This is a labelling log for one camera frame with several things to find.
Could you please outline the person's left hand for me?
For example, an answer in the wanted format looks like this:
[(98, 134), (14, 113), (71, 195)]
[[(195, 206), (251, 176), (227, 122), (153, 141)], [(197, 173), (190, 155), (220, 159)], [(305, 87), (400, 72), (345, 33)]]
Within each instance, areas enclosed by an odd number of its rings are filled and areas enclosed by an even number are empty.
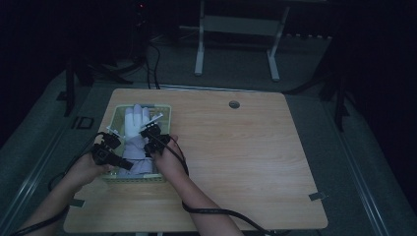
[(67, 172), (65, 182), (73, 188), (80, 188), (112, 169), (109, 164), (97, 165), (90, 153), (84, 154)]

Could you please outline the dark device with red light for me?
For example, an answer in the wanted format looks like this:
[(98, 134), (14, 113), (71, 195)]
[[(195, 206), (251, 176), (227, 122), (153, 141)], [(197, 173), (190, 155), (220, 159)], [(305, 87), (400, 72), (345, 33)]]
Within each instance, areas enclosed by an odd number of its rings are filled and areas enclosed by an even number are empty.
[(145, 0), (136, 0), (135, 11), (137, 17), (137, 26), (141, 27), (148, 21), (148, 5)]

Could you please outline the metal floor rail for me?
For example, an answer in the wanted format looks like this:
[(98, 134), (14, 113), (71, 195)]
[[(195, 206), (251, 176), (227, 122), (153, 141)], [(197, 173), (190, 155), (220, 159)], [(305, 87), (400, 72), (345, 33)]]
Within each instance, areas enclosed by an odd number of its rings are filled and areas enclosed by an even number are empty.
[(375, 236), (390, 236), (387, 225), (381, 215), (381, 211), (375, 201), (375, 198), (360, 170), (360, 166), (354, 156), (351, 145), (348, 143), (345, 135), (339, 131), (336, 126), (332, 127), (337, 134), (343, 153), (347, 159), (348, 169), (351, 178), (357, 190), (358, 196), (366, 212)]
[(47, 193), (75, 151), (70, 121), (21, 127), (0, 150), (0, 236), (8, 236)]

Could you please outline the person's right hand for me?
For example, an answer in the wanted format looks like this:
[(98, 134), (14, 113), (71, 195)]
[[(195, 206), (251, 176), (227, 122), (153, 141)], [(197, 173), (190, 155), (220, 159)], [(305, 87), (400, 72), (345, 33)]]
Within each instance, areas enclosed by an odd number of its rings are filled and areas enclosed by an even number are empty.
[(178, 137), (172, 136), (162, 153), (155, 153), (152, 158), (158, 171), (171, 184), (180, 183), (188, 177), (182, 161), (184, 159), (177, 144)]

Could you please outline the pale green plastic basket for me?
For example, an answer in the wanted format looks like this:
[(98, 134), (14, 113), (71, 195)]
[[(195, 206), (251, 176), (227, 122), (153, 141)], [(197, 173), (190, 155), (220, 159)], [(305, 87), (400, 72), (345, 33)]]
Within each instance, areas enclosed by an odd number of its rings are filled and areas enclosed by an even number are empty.
[[(125, 143), (125, 110), (128, 107), (132, 107), (135, 104), (125, 104), (125, 105), (118, 105), (115, 107), (113, 111), (113, 115), (111, 121), (105, 127), (104, 130), (100, 132), (113, 132), (119, 136), (119, 140), (121, 145), (115, 150), (117, 155), (122, 157), (124, 151), (124, 143)], [(151, 120), (155, 115), (162, 113), (163, 116), (157, 120), (157, 124), (161, 128), (162, 134), (168, 134), (170, 132), (170, 121), (171, 121), (171, 107), (169, 105), (164, 104), (139, 104), (142, 108), (147, 108), (149, 110), (149, 120)], [(96, 138), (94, 143), (98, 144), (101, 141), (100, 138)], [(155, 167), (152, 161), (152, 173), (151, 174), (143, 174), (143, 175), (134, 175), (132, 178), (128, 176), (124, 177), (118, 174), (118, 171), (121, 169), (120, 166), (114, 166), (114, 168), (101, 176), (101, 178), (107, 183), (150, 183), (150, 182), (164, 182), (164, 177), (158, 172), (157, 168)]]

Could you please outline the white power strip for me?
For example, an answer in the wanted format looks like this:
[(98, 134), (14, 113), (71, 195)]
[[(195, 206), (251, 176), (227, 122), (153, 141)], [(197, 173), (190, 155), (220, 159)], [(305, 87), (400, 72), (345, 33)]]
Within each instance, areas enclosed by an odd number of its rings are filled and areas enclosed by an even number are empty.
[(332, 40), (332, 36), (329, 35), (322, 35), (322, 34), (307, 34), (307, 33), (293, 33), (293, 32), (287, 32), (284, 34), (285, 37), (291, 37), (291, 38), (298, 38), (298, 39), (320, 39), (320, 40)]

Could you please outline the white metal desk frame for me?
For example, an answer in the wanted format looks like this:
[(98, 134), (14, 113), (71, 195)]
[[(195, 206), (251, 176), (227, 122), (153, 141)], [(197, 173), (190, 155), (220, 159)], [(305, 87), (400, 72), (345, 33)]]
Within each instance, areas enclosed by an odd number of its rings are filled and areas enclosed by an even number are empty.
[(262, 20), (239, 17), (216, 16), (206, 14), (208, 0), (200, 1), (198, 48), (195, 62), (194, 75), (201, 76), (204, 70), (205, 60), (205, 33), (223, 32), (247, 35), (262, 35), (273, 38), (272, 46), (266, 51), (268, 67), (271, 79), (274, 82), (280, 80), (278, 67), (275, 59), (278, 44), (283, 36), (284, 27), (290, 12), (290, 7), (285, 6), (279, 20)]

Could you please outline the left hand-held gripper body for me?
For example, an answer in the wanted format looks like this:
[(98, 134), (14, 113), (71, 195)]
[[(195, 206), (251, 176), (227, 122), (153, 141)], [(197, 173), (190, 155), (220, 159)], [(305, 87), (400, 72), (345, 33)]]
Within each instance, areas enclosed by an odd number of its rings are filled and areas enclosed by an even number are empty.
[(115, 150), (121, 145), (119, 136), (113, 132), (99, 132), (96, 135), (101, 136), (101, 141), (91, 148), (94, 162), (97, 165), (122, 166), (124, 159), (115, 153)]

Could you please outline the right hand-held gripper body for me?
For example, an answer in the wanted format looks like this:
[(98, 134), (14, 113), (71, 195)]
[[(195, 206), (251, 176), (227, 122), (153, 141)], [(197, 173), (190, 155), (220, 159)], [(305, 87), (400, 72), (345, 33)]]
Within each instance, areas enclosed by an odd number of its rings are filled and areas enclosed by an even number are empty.
[(148, 141), (145, 146), (149, 147), (152, 153), (158, 152), (162, 154), (170, 142), (170, 136), (168, 134), (162, 134), (161, 128), (157, 124), (157, 120), (162, 116), (162, 113), (155, 115), (140, 131), (140, 135)]

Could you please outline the black tripod stand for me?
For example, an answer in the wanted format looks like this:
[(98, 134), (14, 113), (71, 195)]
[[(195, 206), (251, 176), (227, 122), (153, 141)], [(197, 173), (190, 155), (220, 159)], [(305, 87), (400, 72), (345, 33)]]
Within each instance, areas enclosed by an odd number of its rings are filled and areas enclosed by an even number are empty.
[(344, 104), (347, 92), (347, 77), (345, 74), (337, 73), (331, 69), (318, 68), (311, 80), (299, 87), (285, 90), (283, 94), (295, 95), (318, 84), (323, 84), (319, 91), (320, 101), (331, 101), (335, 98), (333, 121), (336, 128), (343, 132), (343, 118), (349, 115)]
[(64, 116), (68, 117), (74, 110), (76, 104), (75, 78), (78, 78), (81, 84), (90, 87), (94, 83), (94, 78), (90, 74), (90, 71), (97, 71), (104, 79), (115, 82), (116, 84), (131, 85), (133, 82), (122, 78), (122, 75), (142, 68), (146, 62), (147, 59), (145, 56), (136, 56), (132, 59), (132, 64), (127, 67), (109, 69), (85, 54), (78, 53), (72, 55), (68, 59), (65, 68), (66, 88), (57, 97), (58, 100), (66, 102)]

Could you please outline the lavender glove with white fingers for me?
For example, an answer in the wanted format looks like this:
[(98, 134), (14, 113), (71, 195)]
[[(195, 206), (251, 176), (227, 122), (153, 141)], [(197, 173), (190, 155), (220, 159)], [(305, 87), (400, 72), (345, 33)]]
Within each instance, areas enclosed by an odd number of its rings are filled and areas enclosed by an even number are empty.
[(118, 174), (132, 178), (134, 175), (152, 173), (152, 161), (145, 152), (146, 140), (141, 136), (142, 127), (149, 122), (149, 110), (135, 104), (125, 110), (125, 143), (122, 157), (133, 164), (130, 170), (121, 168)]

